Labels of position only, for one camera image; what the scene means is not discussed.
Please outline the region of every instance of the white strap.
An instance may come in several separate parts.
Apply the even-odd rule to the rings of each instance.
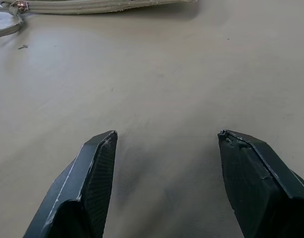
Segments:
[[[187,2],[194,0],[0,0],[0,11],[9,12],[17,18],[15,25],[0,29],[0,37],[17,32],[24,21],[21,13],[87,14],[122,11],[129,8]]]

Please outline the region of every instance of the beige bag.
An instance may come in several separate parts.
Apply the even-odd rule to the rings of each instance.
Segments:
[[[87,14],[122,11],[134,7],[151,6],[193,0],[0,0],[0,11],[9,12],[18,23],[0,29],[0,37],[17,32],[23,24],[22,13]]]

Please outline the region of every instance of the beige table surface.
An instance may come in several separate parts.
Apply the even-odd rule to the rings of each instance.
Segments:
[[[110,129],[105,238],[242,238],[222,128],[267,141],[304,177],[304,0],[25,21],[0,38],[0,238],[21,237],[82,143]]]

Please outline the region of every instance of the table surface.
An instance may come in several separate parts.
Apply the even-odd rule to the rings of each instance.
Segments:
[[[11,22],[0,13],[0,27]],[[105,238],[242,238],[221,175],[223,128],[267,141],[304,178],[304,0],[25,22],[0,38],[0,238],[22,236],[83,142],[111,129]]]

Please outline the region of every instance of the small debris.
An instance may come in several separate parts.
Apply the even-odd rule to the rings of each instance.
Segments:
[[[28,45],[23,45],[22,47],[18,48],[18,50],[21,50],[23,48],[28,48]]]

